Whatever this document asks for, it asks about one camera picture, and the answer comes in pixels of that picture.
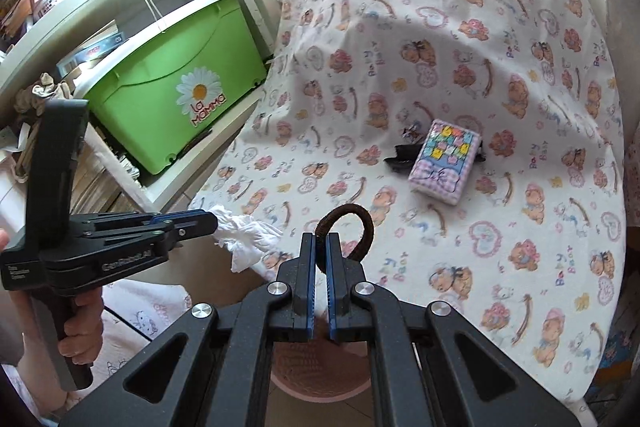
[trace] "white lid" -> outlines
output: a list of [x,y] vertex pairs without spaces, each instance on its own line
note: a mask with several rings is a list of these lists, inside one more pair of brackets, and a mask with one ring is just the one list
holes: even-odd
[[94,87],[105,74],[113,70],[117,64],[127,58],[138,48],[149,42],[155,36],[159,35],[167,28],[170,28],[175,23],[185,19],[189,15],[206,8],[211,4],[217,3],[218,1],[221,0],[193,0],[190,3],[181,6],[177,10],[172,11],[168,15],[165,15],[161,19],[158,19],[157,22],[153,22],[141,32],[132,36],[132,38],[124,42],[119,48],[104,57],[104,59],[93,69],[85,71],[80,77],[78,77],[78,79],[76,79],[76,82],[80,80],[80,83],[76,85],[74,98],[84,98],[88,91]]

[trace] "pink basket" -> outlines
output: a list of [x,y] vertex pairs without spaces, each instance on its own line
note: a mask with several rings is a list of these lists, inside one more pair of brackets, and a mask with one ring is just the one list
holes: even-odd
[[324,339],[305,344],[276,343],[271,381],[285,393],[309,402],[337,402],[371,385],[369,359]]

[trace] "flower yellow center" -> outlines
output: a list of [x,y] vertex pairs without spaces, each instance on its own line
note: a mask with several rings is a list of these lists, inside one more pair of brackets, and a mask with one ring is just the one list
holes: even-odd
[[198,84],[193,88],[191,94],[195,100],[204,100],[204,97],[207,96],[207,86]]

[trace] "triangular cutout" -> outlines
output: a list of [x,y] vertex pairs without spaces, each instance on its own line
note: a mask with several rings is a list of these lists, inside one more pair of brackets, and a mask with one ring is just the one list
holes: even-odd
[[516,389],[516,383],[484,350],[463,333],[455,336],[476,393],[482,401],[489,402]]
[[124,389],[151,403],[159,403],[180,360],[187,339],[185,334],[172,338],[153,358],[124,381]]

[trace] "bed sheet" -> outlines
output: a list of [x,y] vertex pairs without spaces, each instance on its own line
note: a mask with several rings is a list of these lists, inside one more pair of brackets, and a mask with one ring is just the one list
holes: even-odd
[[[262,99],[191,208],[280,230],[253,267],[272,280],[302,232],[362,204],[368,280],[446,300],[558,399],[582,397],[625,254],[618,92],[587,0],[282,1]],[[382,161],[434,118],[483,139],[457,206]],[[334,231],[349,253],[362,229],[345,217]]]

